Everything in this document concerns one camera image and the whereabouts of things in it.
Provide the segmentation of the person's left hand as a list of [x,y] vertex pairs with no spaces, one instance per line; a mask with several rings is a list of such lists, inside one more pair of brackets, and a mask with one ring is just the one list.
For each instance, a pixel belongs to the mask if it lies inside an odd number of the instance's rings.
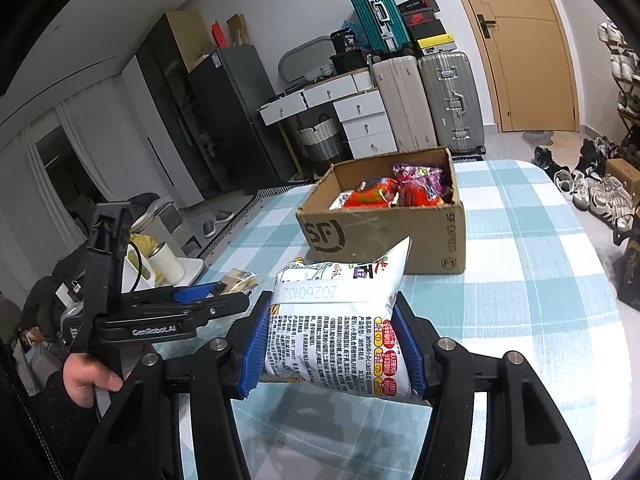
[[64,388],[75,404],[92,408],[94,389],[117,392],[122,388],[122,378],[99,360],[85,353],[71,353],[62,371]]

